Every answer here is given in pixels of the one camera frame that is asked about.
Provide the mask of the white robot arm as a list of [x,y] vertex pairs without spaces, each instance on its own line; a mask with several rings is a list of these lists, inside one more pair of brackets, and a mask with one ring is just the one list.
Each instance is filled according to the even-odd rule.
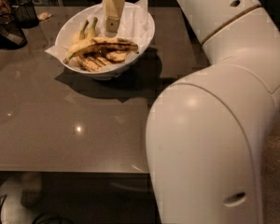
[[280,31],[259,0],[177,0],[209,67],[147,118],[162,224],[262,224],[261,153],[280,117]]

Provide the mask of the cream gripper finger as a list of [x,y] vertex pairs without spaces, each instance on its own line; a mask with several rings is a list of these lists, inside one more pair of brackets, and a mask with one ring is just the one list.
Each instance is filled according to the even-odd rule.
[[105,35],[114,37],[118,33],[125,0],[103,0]]

